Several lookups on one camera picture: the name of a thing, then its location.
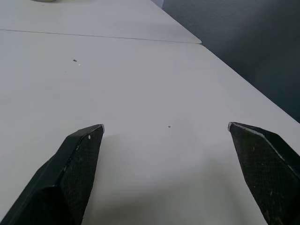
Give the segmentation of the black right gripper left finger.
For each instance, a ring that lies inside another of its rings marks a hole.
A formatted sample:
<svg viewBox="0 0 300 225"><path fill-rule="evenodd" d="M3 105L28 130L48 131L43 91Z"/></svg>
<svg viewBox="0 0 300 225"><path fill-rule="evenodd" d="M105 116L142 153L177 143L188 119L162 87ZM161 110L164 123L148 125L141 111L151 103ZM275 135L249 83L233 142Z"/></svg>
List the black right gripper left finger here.
<svg viewBox="0 0 300 225"><path fill-rule="evenodd" d="M0 225L81 225L93 188L104 125L66 137L33 175Z"/></svg>

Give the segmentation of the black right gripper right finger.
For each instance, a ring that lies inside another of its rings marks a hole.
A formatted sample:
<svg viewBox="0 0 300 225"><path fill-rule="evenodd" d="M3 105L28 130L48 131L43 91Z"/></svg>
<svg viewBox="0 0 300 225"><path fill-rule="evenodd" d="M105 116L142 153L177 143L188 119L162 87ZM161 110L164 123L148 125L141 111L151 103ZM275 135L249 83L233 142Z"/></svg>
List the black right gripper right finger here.
<svg viewBox="0 0 300 225"><path fill-rule="evenodd" d="M244 180L268 225L300 225L300 155L279 135L230 122Z"/></svg>

